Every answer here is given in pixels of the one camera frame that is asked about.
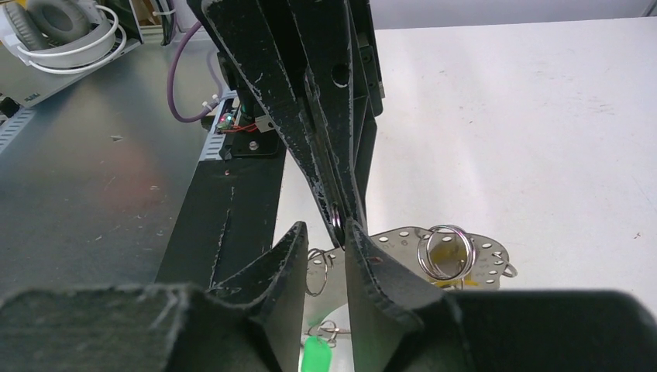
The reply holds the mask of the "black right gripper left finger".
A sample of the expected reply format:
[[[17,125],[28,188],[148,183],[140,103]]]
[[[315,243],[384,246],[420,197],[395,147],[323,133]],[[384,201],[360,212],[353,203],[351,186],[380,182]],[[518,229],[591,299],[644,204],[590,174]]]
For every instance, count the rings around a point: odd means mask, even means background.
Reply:
[[[1,302],[3,371],[295,371],[308,231],[209,289],[32,289]]]

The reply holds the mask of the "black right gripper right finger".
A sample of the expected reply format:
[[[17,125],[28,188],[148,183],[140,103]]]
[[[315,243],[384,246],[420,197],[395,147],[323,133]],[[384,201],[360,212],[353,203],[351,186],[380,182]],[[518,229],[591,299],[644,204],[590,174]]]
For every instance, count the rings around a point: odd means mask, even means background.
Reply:
[[[348,220],[357,371],[654,371],[656,322],[617,291],[443,291]]]

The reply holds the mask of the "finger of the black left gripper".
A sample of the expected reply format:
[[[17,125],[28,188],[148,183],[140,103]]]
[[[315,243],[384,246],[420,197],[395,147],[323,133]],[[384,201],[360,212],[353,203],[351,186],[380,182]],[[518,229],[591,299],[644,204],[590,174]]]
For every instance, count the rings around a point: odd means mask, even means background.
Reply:
[[[287,1],[308,66],[311,137],[342,225],[366,220],[364,197],[384,92],[368,1]]]
[[[289,3],[204,1],[202,21],[273,120],[308,182],[332,243],[341,246],[343,234],[332,224],[335,192],[311,137],[312,118],[304,86],[308,62]]]

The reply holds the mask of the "grey perforated key organizer plate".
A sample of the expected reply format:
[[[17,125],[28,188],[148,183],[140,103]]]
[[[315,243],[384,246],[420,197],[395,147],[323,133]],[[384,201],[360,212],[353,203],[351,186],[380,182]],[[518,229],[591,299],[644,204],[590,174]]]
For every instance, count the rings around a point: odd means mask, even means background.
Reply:
[[[428,229],[406,226],[381,232],[371,236],[371,239],[387,255],[429,282],[431,279],[457,281],[470,274],[480,288],[464,290],[492,291],[500,287],[502,277],[513,278],[518,275],[517,269],[511,264],[509,253],[501,243],[454,225]],[[430,258],[434,246],[450,241],[456,241],[466,251],[462,270],[452,276],[443,273]],[[318,325],[331,312],[346,304],[344,250],[309,250],[304,327],[310,329]]]

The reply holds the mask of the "silver split keyring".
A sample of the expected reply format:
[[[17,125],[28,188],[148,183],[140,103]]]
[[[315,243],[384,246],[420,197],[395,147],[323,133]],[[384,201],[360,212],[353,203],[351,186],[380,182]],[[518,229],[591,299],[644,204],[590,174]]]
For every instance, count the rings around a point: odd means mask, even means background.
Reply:
[[[333,234],[335,236],[335,245],[343,247],[345,241],[344,228],[342,227],[342,217],[340,215],[339,206],[333,202],[329,209],[330,224]]]

